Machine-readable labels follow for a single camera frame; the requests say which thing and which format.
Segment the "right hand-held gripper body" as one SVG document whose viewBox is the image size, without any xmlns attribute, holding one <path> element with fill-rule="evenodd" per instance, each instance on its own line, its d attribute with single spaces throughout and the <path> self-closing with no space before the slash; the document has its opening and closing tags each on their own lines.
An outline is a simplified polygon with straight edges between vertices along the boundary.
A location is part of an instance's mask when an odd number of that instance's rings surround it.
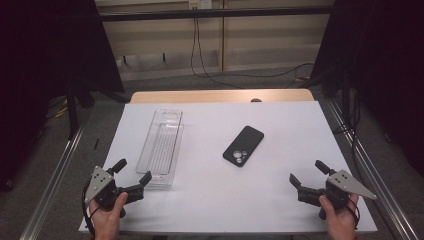
<svg viewBox="0 0 424 240">
<path fill-rule="evenodd" d="M 301 187 L 297 189 L 297 194 L 297 199 L 299 202 L 320 207 L 319 217 L 322 220 L 326 219 L 326 213 L 321 207 L 319 201 L 319 197 L 322 195 L 325 195 L 330 200 L 335 211 L 340 209 L 348 209 L 350 196 L 352 194 L 356 194 L 371 200 L 377 199 L 376 194 L 372 193 L 361 182 L 359 182 L 345 170 L 334 170 L 334 174 L 328 176 L 325 182 L 325 187 L 321 189 L 313 189 L 305 187 L 301 184 Z M 360 211 L 357 205 L 353 216 L 355 217 L 355 220 L 360 219 Z"/>
</svg>

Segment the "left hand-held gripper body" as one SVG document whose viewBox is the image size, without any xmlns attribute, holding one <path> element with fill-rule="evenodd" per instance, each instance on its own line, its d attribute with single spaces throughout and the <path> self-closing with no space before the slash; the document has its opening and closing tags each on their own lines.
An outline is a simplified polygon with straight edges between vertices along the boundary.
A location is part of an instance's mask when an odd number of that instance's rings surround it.
<svg viewBox="0 0 424 240">
<path fill-rule="evenodd" d="M 101 209 L 110 211 L 113 209 L 117 197 L 122 193 L 128 194 L 126 204 L 139 201 L 144 198 L 144 188 L 139 182 L 130 187 L 118 187 L 114 174 L 96 166 L 91 174 L 88 186 L 83 191 L 83 206 L 87 206 L 91 200 L 95 200 Z"/>
</svg>

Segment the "clear plastic packaging box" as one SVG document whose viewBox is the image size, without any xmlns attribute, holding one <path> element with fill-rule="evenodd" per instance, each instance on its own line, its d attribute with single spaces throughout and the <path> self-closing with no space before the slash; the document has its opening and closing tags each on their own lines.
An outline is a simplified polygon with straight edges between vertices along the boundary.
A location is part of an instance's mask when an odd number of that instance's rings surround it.
<svg viewBox="0 0 424 240">
<path fill-rule="evenodd" d="M 158 109 L 154 112 L 136 167 L 138 174 L 151 172 L 150 185 L 173 184 L 183 135 L 183 112 Z"/>
</svg>

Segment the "black phone case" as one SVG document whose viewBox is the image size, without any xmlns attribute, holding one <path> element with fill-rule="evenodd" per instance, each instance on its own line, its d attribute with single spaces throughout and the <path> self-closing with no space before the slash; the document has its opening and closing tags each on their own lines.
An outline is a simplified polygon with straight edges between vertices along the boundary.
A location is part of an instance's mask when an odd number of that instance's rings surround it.
<svg viewBox="0 0 424 240">
<path fill-rule="evenodd" d="M 264 134 L 245 126 L 223 152 L 223 158 L 237 167 L 243 167 L 264 138 Z"/>
</svg>

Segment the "person's right hand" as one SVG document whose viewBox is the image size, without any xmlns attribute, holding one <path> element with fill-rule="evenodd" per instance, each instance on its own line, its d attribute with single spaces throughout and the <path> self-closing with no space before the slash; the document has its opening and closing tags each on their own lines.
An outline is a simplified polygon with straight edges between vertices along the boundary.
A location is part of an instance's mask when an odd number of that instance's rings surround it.
<svg viewBox="0 0 424 240">
<path fill-rule="evenodd" d="M 319 197 L 321 207 L 326 213 L 327 232 L 331 240 L 357 240 L 353 213 L 358 200 L 359 196 L 352 194 L 348 209 L 335 211 L 332 203 L 325 195 Z"/>
</svg>

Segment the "person's left hand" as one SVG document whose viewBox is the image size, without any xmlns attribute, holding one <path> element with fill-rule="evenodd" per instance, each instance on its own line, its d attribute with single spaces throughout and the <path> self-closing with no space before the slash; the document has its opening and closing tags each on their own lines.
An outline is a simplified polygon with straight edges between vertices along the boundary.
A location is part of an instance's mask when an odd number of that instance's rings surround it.
<svg viewBox="0 0 424 240">
<path fill-rule="evenodd" d="M 120 212 L 123 209 L 128 194 L 121 193 L 111 211 L 104 211 L 99 208 L 95 200 L 89 202 L 89 210 L 92 214 L 92 222 L 95 230 L 94 240 L 117 240 L 120 229 Z"/>
</svg>

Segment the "white table cover sheet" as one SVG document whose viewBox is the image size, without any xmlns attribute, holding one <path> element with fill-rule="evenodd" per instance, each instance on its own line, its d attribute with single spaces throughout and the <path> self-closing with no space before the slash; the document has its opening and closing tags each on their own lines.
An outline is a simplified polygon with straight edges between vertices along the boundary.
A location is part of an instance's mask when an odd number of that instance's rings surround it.
<svg viewBox="0 0 424 240">
<path fill-rule="evenodd" d="M 321 160 L 346 161 L 316 101 L 180 104 L 184 125 L 173 184 L 149 186 L 121 221 L 134 234 L 297 234 L 325 231 L 315 206 L 301 203 L 290 174 L 322 188 Z M 223 152 L 245 126 L 264 138 L 243 167 Z"/>
</svg>

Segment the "black metal stand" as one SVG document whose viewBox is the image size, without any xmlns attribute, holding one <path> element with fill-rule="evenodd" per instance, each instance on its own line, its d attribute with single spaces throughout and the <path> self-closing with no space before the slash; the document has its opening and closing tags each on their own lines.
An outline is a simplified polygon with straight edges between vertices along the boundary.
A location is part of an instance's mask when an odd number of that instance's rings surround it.
<svg viewBox="0 0 424 240">
<path fill-rule="evenodd" d="M 66 85 L 66 99 L 67 99 L 67 109 L 68 109 L 69 128 L 70 128 L 68 139 L 71 140 L 77 133 L 79 125 L 78 125 L 75 95 L 73 92 L 72 83 L 70 81 L 68 81 Z"/>
<path fill-rule="evenodd" d="M 343 73 L 342 81 L 342 117 L 344 123 L 350 127 L 350 78 L 346 71 Z"/>
</svg>

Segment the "wooden table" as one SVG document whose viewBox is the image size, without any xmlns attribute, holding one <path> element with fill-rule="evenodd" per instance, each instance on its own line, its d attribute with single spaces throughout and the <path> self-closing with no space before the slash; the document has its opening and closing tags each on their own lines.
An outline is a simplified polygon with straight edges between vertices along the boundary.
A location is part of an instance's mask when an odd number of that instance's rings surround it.
<svg viewBox="0 0 424 240">
<path fill-rule="evenodd" d="M 259 98 L 262 102 L 313 101 L 307 89 L 238 89 L 238 90 L 184 90 L 140 91 L 132 95 L 130 102 L 137 103 L 222 103 L 250 102 Z"/>
</svg>

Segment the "black curtain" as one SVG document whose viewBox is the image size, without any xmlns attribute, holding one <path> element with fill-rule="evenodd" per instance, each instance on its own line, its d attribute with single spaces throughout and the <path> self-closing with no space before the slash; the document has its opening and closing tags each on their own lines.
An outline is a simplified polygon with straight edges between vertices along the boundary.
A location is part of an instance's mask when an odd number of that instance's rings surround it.
<svg viewBox="0 0 424 240">
<path fill-rule="evenodd" d="M 312 71 L 334 96 L 349 81 L 424 177 L 424 0 L 334 0 Z"/>
<path fill-rule="evenodd" d="M 50 100 L 123 92 L 95 0 L 0 0 L 0 191 L 47 120 Z"/>
</svg>

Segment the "black horizontal bar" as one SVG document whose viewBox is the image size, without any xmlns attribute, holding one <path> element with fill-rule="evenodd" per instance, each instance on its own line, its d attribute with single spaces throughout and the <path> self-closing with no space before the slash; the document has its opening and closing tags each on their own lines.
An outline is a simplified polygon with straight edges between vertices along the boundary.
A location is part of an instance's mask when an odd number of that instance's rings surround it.
<svg viewBox="0 0 424 240">
<path fill-rule="evenodd" d="M 256 17 L 286 15 L 330 14 L 336 10 L 332 6 L 283 7 L 283 8 L 246 8 L 246 9 L 212 9 L 212 10 L 176 10 L 133 13 L 104 13 L 97 17 L 101 22 L 201 19 L 225 17 Z"/>
</svg>

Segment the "aluminium floor rail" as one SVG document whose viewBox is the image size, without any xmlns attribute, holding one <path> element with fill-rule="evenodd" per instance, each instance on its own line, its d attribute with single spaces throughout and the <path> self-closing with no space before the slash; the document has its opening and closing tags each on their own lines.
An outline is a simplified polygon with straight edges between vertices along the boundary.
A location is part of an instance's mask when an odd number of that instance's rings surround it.
<svg viewBox="0 0 424 240">
<path fill-rule="evenodd" d="M 19 240 L 37 240 L 40 231 L 45 223 L 48 213 L 53 204 L 54 198 L 59 190 L 69 163 L 76 151 L 86 123 L 82 123 L 68 140 L 67 145 L 58 161 L 50 181 L 43 192 L 35 210 L 33 211 Z"/>
<path fill-rule="evenodd" d="M 379 201 L 384 206 L 391 222 L 394 224 L 402 240 L 420 240 L 405 212 L 395 200 L 393 194 L 386 186 L 384 180 L 374 166 L 371 158 L 357 137 L 355 131 L 347 126 L 347 121 L 342 118 L 342 111 L 335 100 L 329 100 L 328 105 L 337 123 L 342 128 L 342 133 L 353 150 L 353 159 L 359 164 L 376 191 Z"/>
</svg>

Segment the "white wall outlet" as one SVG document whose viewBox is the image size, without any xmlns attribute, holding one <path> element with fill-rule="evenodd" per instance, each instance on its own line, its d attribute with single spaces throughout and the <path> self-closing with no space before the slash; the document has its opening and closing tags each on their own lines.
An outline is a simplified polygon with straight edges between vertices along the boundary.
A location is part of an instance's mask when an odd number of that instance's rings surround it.
<svg viewBox="0 0 424 240">
<path fill-rule="evenodd" d="M 210 10 L 213 8 L 212 0 L 188 0 L 190 10 Z"/>
</svg>

